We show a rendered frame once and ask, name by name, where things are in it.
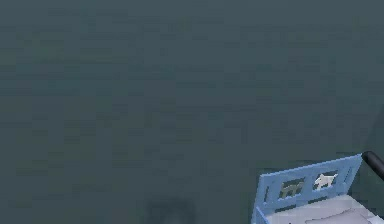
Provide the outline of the blue child bed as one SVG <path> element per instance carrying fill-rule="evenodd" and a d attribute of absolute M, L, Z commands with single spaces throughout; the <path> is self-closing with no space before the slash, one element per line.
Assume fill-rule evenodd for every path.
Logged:
<path fill-rule="evenodd" d="M 262 174 L 250 224 L 305 224 L 349 209 L 376 215 L 348 194 L 362 154 Z"/>

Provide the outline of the white pillow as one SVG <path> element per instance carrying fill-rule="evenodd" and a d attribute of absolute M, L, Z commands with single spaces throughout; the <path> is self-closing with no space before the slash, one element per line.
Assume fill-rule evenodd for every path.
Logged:
<path fill-rule="evenodd" d="M 349 209 L 325 218 L 307 220 L 305 224 L 384 224 L 384 219 L 366 210 Z"/>

